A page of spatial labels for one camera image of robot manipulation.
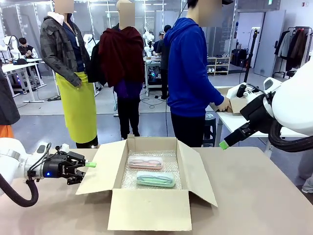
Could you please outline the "person's right hand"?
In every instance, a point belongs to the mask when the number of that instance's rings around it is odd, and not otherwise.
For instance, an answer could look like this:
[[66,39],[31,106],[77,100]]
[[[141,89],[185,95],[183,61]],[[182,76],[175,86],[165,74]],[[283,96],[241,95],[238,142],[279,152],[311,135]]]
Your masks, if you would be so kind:
[[232,107],[230,100],[227,97],[224,97],[223,102],[217,106],[217,112],[232,112]]

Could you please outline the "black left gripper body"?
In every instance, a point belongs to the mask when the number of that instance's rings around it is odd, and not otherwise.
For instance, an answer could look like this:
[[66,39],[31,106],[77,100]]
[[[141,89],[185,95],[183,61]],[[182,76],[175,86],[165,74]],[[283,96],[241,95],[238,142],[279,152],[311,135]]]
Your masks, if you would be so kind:
[[49,157],[43,159],[40,163],[31,167],[27,171],[27,177],[32,180],[39,181],[43,178],[65,178],[71,177],[68,168],[71,166],[67,158],[67,153],[57,152],[50,154]]

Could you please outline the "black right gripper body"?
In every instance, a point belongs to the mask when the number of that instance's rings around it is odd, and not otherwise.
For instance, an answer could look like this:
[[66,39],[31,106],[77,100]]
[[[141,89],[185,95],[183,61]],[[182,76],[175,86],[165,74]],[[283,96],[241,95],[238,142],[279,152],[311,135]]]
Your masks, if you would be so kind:
[[250,128],[270,128],[272,125],[273,117],[265,108],[264,98],[264,94],[257,96],[240,111]]

